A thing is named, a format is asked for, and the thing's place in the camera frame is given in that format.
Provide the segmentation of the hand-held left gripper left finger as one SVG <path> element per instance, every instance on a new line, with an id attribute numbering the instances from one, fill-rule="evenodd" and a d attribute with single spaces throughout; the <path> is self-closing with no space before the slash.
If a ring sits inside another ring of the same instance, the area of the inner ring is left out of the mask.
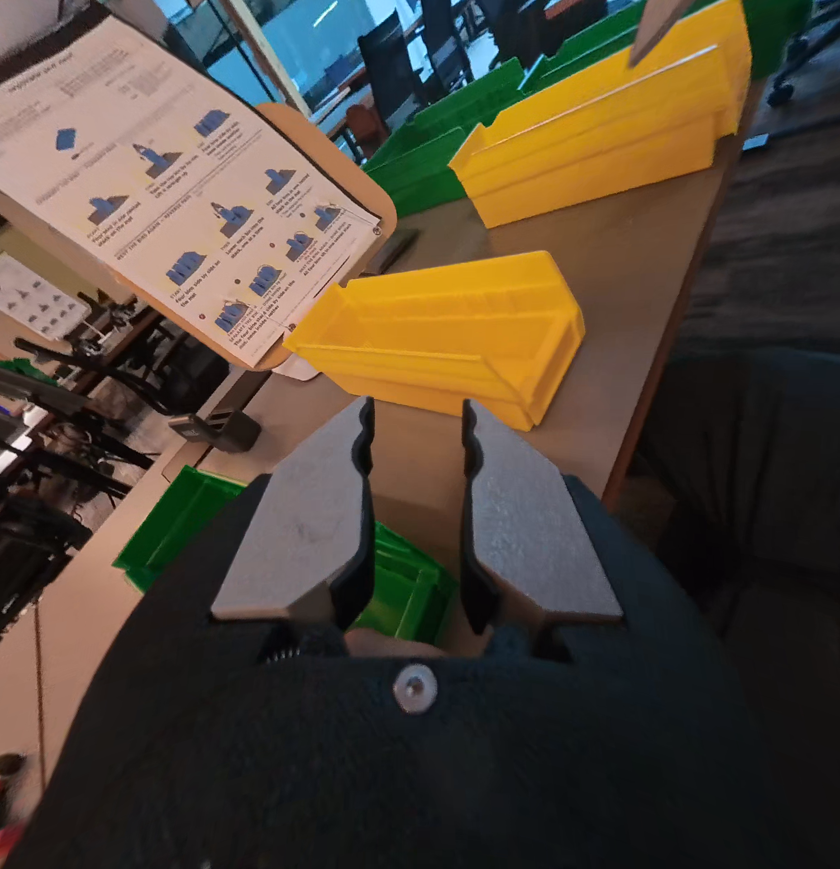
<path id="1" fill-rule="evenodd" d="M 211 606 L 220 622 L 349 628 L 374 591 L 375 403 L 355 399 L 272 471 Z"/>

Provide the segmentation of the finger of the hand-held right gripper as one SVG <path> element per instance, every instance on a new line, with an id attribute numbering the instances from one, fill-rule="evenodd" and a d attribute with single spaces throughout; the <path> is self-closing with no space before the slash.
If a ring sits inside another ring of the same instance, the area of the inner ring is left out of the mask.
<path id="1" fill-rule="evenodd" d="M 647 1 L 631 45 L 628 67 L 642 62 L 687 11 L 686 1 Z"/>

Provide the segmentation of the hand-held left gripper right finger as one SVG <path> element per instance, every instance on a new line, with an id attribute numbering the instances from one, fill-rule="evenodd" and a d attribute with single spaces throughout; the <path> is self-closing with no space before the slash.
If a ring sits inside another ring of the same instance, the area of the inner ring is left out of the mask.
<path id="1" fill-rule="evenodd" d="M 486 407 L 462 406 L 460 597 L 475 635 L 619 624 L 623 608 L 558 467 Z"/>

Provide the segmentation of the green plastic bin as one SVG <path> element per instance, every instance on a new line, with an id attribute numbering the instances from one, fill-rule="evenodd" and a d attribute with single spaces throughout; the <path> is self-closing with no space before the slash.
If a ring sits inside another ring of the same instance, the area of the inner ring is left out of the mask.
<path id="1" fill-rule="evenodd" d="M 247 485 L 185 466 L 167 487 L 112 565 L 146 593 L 189 542 Z M 375 585 L 352 628 L 436 645 L 458 582 L 435 559 L 377 522 Z"/>
<path id="2" fill-rule="evenodd" d="M 564 40 L 553 54 L 542 54 L 526 71 L 519 85 L 522 96 L 582 71 L 634 42 L 646 2 L 630 2 L 620 10 Z"/>
<path id="3" fill-rule="evenodd" d="M 783 65 L 789 42 L 811 16 L 812 1 L 744 1 L 752 51 L 751 78 L 769 77 Z"/>
<path id="4" fill-rule="evenodd" d="M 453 91 L 393 132 L 363 171 L 393 201 L 404 218 L 465 199 L 449 162 L 479 125 L 520 101 L 524 70 L 514 57 Z"/>

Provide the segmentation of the yellow plastic bin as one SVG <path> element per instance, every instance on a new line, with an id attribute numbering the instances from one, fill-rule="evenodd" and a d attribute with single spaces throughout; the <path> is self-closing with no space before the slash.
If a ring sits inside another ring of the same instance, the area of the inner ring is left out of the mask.
<path id="1" fill-rule="evenodd" d="M 453 416 L 472 399 L 528 432 L 585 332 L 553 257 L 536 251 L 334 284 L 284 347 L 352 395 Z"/>
<path id="2" fill-rule="evenodd" d="M 712 166 L 749 90 L 742 2 L 682 18 L 636 66 L 622 49 L 477 125 L 450 159 L 488 229 Z"/>

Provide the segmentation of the black desk device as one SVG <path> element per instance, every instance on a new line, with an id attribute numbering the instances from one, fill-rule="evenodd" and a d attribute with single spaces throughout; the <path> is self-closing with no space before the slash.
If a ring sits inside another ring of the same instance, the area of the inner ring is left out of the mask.
<path id="1" fill-rule="evenodd" d="M 262 433 L 261 425 L 239 409 L 214 411 L 206 418 L 195 414 L 175 415 L 168 418 L 167 423 L 185 441 L 226 454 L 251 451 Z"/>

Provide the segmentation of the black chair base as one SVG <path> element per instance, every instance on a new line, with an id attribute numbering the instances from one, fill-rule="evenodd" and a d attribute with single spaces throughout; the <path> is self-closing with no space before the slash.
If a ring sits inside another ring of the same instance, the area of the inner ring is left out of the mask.
<path id="1" fill-rule="evenodd" d="M 797 36 L 791 41 L 786 49 L 783 66 L 774 77 L 765 98 L 770 108 L 779 108 L 792 98 L 795 92 L 792 76 L 808 63 L 809 49 L 810 44 L 805 36 Z"/>

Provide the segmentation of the person's dark clothing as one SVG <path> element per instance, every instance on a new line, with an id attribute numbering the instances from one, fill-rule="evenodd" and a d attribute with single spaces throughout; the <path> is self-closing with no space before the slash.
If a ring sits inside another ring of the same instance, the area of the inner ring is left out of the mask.
<path id="1" fill-rule="evenodd" d="M 671 361 L 636 457 L 674 500 L 656 555 L 720 635 L 760 575 L 840 591 L 840 354 Z"/>

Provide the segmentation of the black office chair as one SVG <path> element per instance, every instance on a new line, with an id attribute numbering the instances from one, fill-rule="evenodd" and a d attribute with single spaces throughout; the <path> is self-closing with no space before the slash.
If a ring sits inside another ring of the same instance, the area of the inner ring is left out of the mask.
<path id="1" fill-rule="evenodd" d="M 358 48 L 377 114 L 387 132 L 395 133 L 430 105 L 425 83 L 412 66 L 398 12 L 359 36 Z"/>
<path id="2" fill-rule="evenodd" d="M 469 56 L 460 38 L 450 1 L 421 1 L 422 39 L 430 66 L 443 93 L 475 80 Z"/>

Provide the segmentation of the wall instruction poster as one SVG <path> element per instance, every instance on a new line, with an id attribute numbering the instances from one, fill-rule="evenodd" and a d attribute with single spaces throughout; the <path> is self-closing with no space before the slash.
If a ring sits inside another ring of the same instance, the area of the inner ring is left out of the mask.
<path id="1" fill-rule="evenodd" d="M 62 341 L 86 322 L 91 307 L 7 253 L 0 254 L 0 311 L 41 339 Z"/>

